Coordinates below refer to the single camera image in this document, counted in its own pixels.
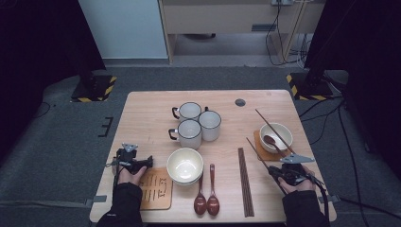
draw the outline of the dark curtain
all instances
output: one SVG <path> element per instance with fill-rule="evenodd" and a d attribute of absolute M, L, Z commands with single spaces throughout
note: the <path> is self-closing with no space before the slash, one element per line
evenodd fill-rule
<path fill-rule="evenodd" d="M 0 159 L 48 85 L 97 69 L 105 66 L 78 0 L 0 1 Z"/>
<path fill-rule="evenodd" d="M 305 66 L 348 72 L 343 94 L 366 149 L 401 180 L 400 12 L 400 0 L 327 0 Z"/>

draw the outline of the small white bowl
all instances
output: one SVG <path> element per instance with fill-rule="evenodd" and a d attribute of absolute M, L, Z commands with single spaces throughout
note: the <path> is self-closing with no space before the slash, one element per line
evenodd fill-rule
<path fill-rule="evenodd" d="M 175 183 L 190 185 L 201 177 L 203 159 L 192 148 L 179 148 L 168 157 L 166 168 Z"/>
<path fill-rule="evenodd" d="M 281 137 L 286 141 L 286 143 L 291 146 L 292 145 L 292 133 L 289 131 L 287 127 L 279 123 L 270 123 L 270 125 L 280 134 Z M 287 146 L 283 143 L 283 141 L 274 133 L 274 131 L 266 124 L 260 128 L 259 139 L 262 147 L 270 152 L 270 153 L 278 153 L 276 148 L 273 145 L 265 143 L 263 137 L 265 135 L 269 135 L 275 141 L 275 145 L 282 151 L 287 149 Z"/>

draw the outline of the wooden spoon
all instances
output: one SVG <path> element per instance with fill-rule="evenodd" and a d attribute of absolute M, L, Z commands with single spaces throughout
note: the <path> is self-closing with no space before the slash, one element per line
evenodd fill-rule
<path fill-rule="evenodd" d="M 281 156 L 286 157 L 286 154 L 275 145 L 275 140 L 273 137 L 265 135 L 263 136 L 263 141 L 265 141 L 267 144 L 273 145 Z"/>
<path fill-rule="evenodd" d="M 220 204 L 219 204 L 218 198 L 216 197 L 216 194 L 215 194 L 215 165 L 214 164 L 210 165 L 210 179 L 212 181 L 212 193 L 209 197 L 209 200 L 207 201 L 207 212 L 209 212 L 209 214 L 212 216 L 216 216 L 218 214 L 218 211 L 220 210 Z"/>
<path fill-rule="evenodd" d="M 200 176 L 200 192 L 198 193 L 198 196 L 194 200 L 195 213 L 197 213 L 198 215 L 203 215 L 203 213 L 206 211 L 206 198 L 201 193 L 202 181 L 203 181 L 203 173 Z"/>

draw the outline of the wooden coaster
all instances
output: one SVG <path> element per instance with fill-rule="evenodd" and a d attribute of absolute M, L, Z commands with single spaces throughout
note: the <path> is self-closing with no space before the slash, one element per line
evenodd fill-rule
<path fill-rule="evenodd" d="M 150 168 L 141 178 L 142 189 L 141 210 L 166 210 L 171 206 L 173 181 L 167 169 Z"/>
<path fill-rule="evenodd" d="M 260 143 L 259 131 L 254 131 L 253 137 L 254 137 L 254 143 L 256 144 L 256 151 L 259 154 L 260 158 L 262 158 L 260 159 L 259 157 L 257 157 L 257 159 L 263 161 L 280 161 L 280 159 L 283 158 L 280 154 L 270 153 L 262 147 L 262 144 Z M 291 152 L 288 149 L 286 149 L 284 150 L 284 153 L 286 155 L 290 155 Z"/>

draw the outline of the white wall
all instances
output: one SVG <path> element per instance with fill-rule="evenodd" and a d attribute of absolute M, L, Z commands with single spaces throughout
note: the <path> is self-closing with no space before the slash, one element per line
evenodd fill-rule
<path fill-rule="evenodd" d="M 103 59 L 167 59 L 157 0 L 79 0 Z"/>

